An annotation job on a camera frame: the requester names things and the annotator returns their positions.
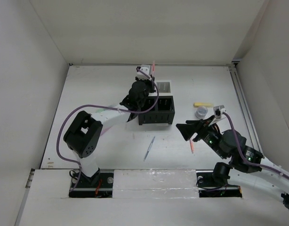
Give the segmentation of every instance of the white panel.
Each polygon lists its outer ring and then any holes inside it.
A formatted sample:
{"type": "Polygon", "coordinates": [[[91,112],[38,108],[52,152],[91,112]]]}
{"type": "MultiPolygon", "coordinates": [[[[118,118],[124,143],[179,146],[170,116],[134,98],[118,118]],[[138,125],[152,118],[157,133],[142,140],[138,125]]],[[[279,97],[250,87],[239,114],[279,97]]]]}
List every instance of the white panel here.
{"type": "Polygon", "coordinates": [[[31,0],[68,63],[230,63],[264,0],[31,0]]]}
{"type": "Polygon", "coordinates": [[[30,2],[0,0],[0,226],[15,224],[67,68],[30,2]]]}
{"type": "Polygon", "coordinates": [[[73,199],[65,196],[69,180],[68,170],[37,170],[20,226],[289,226],[289,211],[275,200],[73,199]]]}
{"type": "MultiPolygon", "coordinates": [[[[109,106],[121,102],[128,94],[135,75],[135,66],[70,67],[41,167],[77,168],[77,164],[65,162],[56,154],[56,138],[64,119],[81,105],[109,106]]],[[[94,153],[100,168],[213,169],[221,158],[203,141],[194,144],[195,154],[192,154],[189,142],[184,141],[175,127],[176,123],[196,120],[194,102],[225,105],[235,128],[248,139],[248,145],[252,146],[228,67],[157,66],[155,76],[157,80],[171,80],[171,93],[175,105],[173,125],[139,126],[138,119],[134,119],[129,123],[112,127],[100,137],[94,153]],[[154,136],[156,139],[151,151],[146,161],[143,161],[154,136]]],[[[97,109],[86,108],[85,111],[94,113],[97,109]]],[[[213,109],[209,108],[207,117],[212,114],[213,109]]],[[[65,130],[73,119],[74,116],[68,121],[65,130]]],[[[219,126],[221,131],[230,128],[228,120],[220,121],[219,126]]],[[[64,156],[75,159],[73,152],[63,140],[60,142],[60,150],[64,156]]]]}
{"type": "Polygon", "coordinates": [[[289,171],[289,0],[270,2],[238,71],[263,152],[289,171]]]}

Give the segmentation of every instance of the yellow object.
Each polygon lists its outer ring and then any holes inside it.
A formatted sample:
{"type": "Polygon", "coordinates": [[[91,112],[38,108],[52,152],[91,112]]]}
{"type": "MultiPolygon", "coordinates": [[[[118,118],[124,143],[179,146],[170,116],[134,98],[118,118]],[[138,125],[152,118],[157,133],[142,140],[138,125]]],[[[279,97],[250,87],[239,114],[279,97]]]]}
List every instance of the yellow object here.
{"type": "Polygon", "coordinates": [[[212,103],[202,103],[202,102],[195,102],[193,104],[193,107],[200,107],[200,106],[204,106],[204,107],[214,107],[214,104],[212,103]]]}

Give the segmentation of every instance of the white wall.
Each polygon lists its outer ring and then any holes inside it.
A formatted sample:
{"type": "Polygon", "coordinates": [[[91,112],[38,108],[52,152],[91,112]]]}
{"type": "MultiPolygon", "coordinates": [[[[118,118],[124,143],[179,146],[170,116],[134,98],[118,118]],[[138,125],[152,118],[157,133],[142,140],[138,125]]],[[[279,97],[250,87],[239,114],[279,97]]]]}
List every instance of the white wall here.
{"type": "Polygon", "coordinates": [[[0,0],[0,226],[41,161],[68,66],[28,0],[0,0]]]}
{"type": "Polygon", "coordinates": [[[264,2],[31,0],[74,64],[227,64],[264,2]]]}
{"type": "Polygon", "coordinates": [[[263,152],[289,171],[289,0],[270,1],[237,69],[263,152]]]}

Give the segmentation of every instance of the blue pen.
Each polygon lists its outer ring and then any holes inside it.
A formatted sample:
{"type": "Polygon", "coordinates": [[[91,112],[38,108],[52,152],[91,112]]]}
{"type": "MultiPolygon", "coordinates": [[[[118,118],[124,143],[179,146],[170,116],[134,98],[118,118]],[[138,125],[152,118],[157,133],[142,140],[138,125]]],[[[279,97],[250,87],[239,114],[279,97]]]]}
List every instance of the blue pen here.
{"type": "Polygon", "coordinates": [[[153,139],[152,139],[152,141],[150,143],[150,146],[149,146],[148,150],[146,151],[146,154],[145,154],[145,157],[144,157],[144,161],[145,161],[145,159],[147,158],[147,156],[148,156],[148,154],[150,152],[150,149],[151,149],[151,147],[153,145],[154,140],[155,140],[155,136],[153,137],[153,139]]]}

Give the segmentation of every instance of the clear plastic cup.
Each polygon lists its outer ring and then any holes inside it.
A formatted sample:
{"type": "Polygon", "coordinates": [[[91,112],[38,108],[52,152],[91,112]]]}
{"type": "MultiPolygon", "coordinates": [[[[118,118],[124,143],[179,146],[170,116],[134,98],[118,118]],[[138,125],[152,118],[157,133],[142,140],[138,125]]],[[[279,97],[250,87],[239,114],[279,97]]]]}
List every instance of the clear plastic cup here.
{"type": "Polygon", "coordinates": [[[200,106],[197,108],[195,116],[197,119],[204,119],[204,117],[207,115],[207,112],[208,112],[207,107],[200,106]]]}

